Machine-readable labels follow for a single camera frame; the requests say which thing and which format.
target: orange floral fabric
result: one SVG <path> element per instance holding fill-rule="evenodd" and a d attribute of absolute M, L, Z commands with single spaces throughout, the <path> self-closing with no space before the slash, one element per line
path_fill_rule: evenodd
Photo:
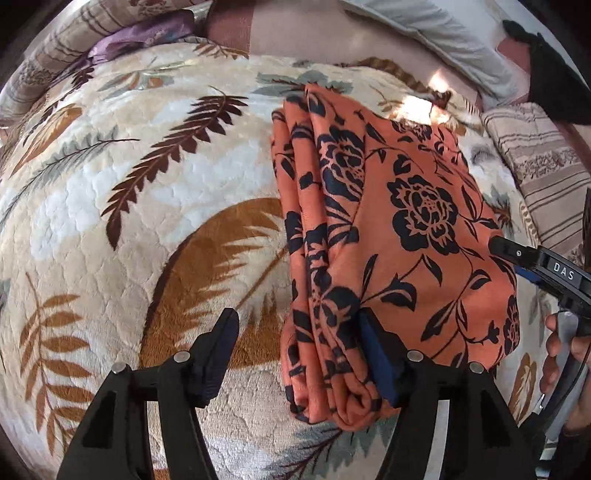
<path fill-rule="evenodd" d="M 448 129 L 318 85 L 272 118 L 293 294 L 282 374 L 298 419 L 360 430 L 392 412 L 359 347 L 361 309 L 441 364 L 490 368 L 515 349 L 515 274 L 488 250 L 502 232 Z"/>

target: orange leaf pattern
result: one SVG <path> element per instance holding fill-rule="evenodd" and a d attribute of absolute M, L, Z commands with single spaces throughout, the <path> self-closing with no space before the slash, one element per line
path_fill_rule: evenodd
<path fill-rule="evenodd" d="M 41 386 L 35 398 L 35 425 L 37 431 L 40 431 L 43 424 L 46 424 L 47 447 L 53 455 L 57 435 L 60 436 L 60 443 L 65 451 L 76 431 L 72 428 L 71 422 L 81 421 L 85 412 L 85 408 L 78 406 L 58 405 L 60 403 L 58 399 L 75 404 L 86 404 L 92 400 L 94 393 L 71 383 L 69 385 L 52 383 L 54 376 L 50 373 L 70 379 L 86 378 L 91 376 L 91 373 L 81 365 L 61 358 L 51 358 L 49 354 L 74 352 L 88 348 L 89 344 L 74 336 L 52 336 L 53 329 L 82 320 L 80 315 L 68 310 L 55 311 L 70 305 L 78 299 L 78 295 L 56 295 L 42 302 L 31 276 L 29 273 L 26 276 L 35 300 L 35 310 L 21 331 L 20 347 L 24 346 L 21 357 L 21 376 L 29 368 L 31 359 L 35 358 L 27 374 L 25 401 L 31 399 L 35 385 L 40 383 Z"/>
<path fill-rule="evenodd" d="M 531 397 L 535 389 L 536 368 L 536 363 L 526 353 L 521 359 L 509 400 L 509 410 L 517 423 L 520 423 L 529 413 Z"/>
<path fill-rule="evenodd" d="M 242 269 L 249 268 L 241 261 L 244 258 L 241 255 L 262 248 L 270 232 L 279 234 L 280 219 L 279 199 L 247 200 L 214 215 L 189 235 L 171 256 L 154 290 L 139 352 L 141 366 L 159 365 L 177 351 L 187 331 L 202 320 L 217 316 L 217 309 L 212 305 L 217 297 L 228 292 L 222 284 L 241 278 Z M 286 258 L 287 247 L 280 248 L 245 297 L 234 306 L 240 308 L 273 269 L 287 266 L 281 263 Z M 278 359 L 279 330 L 277 302 L 271 294 L 265 296 L 261 312 L 250 312 L 230 367 Z"/>
<path fill-rule="evenodd" d="M 77 107 L 73 103 L 59 109 L 47 121 L 47 123 L 43 125 L 43 128 L 37 133 L 37 135 L 35 135 L 27 152 L 14 167 L 11 176 L 18 172 L 24 165 L 43 153 L 47 147 L 49 147 L 49 145 L 51 145 L 53 141 L 80 115 L 82 115 L 82 108 Z"/>

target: plush blanket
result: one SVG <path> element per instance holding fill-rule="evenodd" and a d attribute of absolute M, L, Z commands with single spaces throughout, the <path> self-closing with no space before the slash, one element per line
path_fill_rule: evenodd
<path fill-rule="evenodd" d="M 198 411 L 219 476 L 376 475 L 395 418 L 357 433 L 309 426 L 289 415 L 281 381 L 292 291 L 271 114 L 309 82 L 384 117 L 462 134 L 505 233 L 533 241 L 510 173 L 458 120 L 481 128 L 458 98 L 442 111 L 385 72 L 208 43 L 156 46 L 76 72 L 44 93 L 0 151 L 0 422 L 39 477 L 54 478 L 114 362 L 157 365 L 226 306 L 239 312 L 240 336 L 219 396 Z M 475 166 L 479 155 L 491 159 Z M 537 395 L 543 305 L 519 282 L 521 344 L 498 380 L 522 419 Z M 509 328 L 504 339 L 517 335 Z M 166 478 L 154 405 L 149 417 Z"/>

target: human hand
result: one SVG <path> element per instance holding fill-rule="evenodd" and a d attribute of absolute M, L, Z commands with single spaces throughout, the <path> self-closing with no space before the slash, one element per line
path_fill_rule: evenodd
<path fill-rule="evenodd" d="M 545 394 L 552 392 L 552 389 L 556 386 L 558 378 L 560 376 L 560 370 L 558 369 L 558 363 L 556 362 L 556 356 L 562 350 L 562 342 L 556 333 L 557 330 L 557 316 L 556 314 L 549 315 L 546 318 L 546 326 L 552 331 L 552 334 L 546 342 L 546 350 L 548 351 L 548 357 L 544 361 L 542 367 L 542 378 L 540 380 L 540 391 Z M 579 362 L 584 360 L 587 347 L 591 343 L 591 337 L 575 337 L 570 345 L 570 352 Z M 587 364 L 591 366 L 591 356 L 587 359 Z M 590 375 L 587 376 L 583 391 L 579 397 L 579 402 L 571 412 L 568 420 L 564 424 L 564 429 L 567 432 L 577 432 L 591 425 L 591 380 Z"/>

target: white pillowcase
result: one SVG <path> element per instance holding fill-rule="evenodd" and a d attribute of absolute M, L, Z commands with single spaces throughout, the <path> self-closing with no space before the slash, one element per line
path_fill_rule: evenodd
<path fill-rule="evenodd" d="M 452 14 L 430 0 L 340 0 L 352 12 L 374 18 L 425 44 L 480 90 L 484 106 L 507 105 L 518 85 L 506 61 Z"/>

